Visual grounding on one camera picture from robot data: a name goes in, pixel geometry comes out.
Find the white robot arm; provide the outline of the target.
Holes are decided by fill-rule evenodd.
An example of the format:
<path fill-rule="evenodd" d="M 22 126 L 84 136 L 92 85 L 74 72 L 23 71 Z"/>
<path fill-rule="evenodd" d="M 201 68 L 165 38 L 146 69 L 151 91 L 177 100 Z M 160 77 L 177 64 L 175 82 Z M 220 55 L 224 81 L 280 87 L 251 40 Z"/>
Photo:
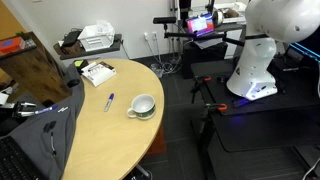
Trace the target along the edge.
<path fill-rule="evenodd" d="M 320 0 L 251 0 L 245 10 L 243 52 L 226 83 L 238 96 L 254 101 L 276 94 L 275 78 L 267 71 L 276 42 L 295 43 L 312 35 L 320 25 Z"/>

